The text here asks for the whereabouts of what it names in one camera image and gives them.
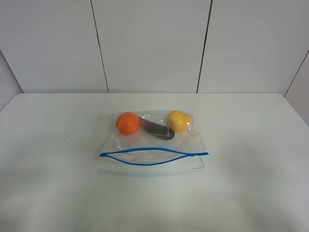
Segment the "clear zip bag blue seal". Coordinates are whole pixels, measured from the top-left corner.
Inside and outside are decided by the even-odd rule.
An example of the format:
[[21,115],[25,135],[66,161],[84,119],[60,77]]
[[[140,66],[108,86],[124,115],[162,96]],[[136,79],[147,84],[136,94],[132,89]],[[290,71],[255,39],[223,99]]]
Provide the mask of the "clear zip bag blue seal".
[[[173,110],[131,113],[167,126],[167,116],[171,111]],[[141,127],[132,135],[122,135],[115,122],[124,112],[110,115],[108,133],[100,146],[99,158],[137,167],[171,166],[179,162],[181,166],[193,170],[203,169],[205,164],[202,158],[209,153],[194,126],[193,114],[181,112],[191,116],[190,126],[181,133],[175,133],[174,138],[168,141],[151,136]]]

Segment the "dark purple eggplant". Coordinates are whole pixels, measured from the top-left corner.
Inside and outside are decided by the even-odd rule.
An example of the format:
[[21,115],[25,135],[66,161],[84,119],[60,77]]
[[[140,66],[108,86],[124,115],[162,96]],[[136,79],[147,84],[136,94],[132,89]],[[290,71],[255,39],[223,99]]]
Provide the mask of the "dark purple eggplant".
[[151,136],[167,141],[172,140],[175,136],[175,131],[168,126],[154,123],[142,117],[138,117],[138,119],[140,127]]

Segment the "yellow pear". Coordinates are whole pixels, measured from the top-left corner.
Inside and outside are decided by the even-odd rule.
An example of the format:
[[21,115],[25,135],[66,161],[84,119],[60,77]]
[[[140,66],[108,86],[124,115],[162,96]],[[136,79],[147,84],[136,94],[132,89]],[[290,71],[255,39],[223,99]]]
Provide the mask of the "yellow pear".
[[167,116],[167,126],[175,133],[185,131],[191,123],[191,116],[181,111],[171,111]]

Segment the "orange fruit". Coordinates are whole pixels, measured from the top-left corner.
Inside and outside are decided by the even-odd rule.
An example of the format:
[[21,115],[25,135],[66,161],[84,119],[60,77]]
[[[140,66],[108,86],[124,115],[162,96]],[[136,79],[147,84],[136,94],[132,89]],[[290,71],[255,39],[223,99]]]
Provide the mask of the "orange fruit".
[[132,135],[140,128],[138,117],[131,112],[121,114],[117,118],[115,125],[122,135]]

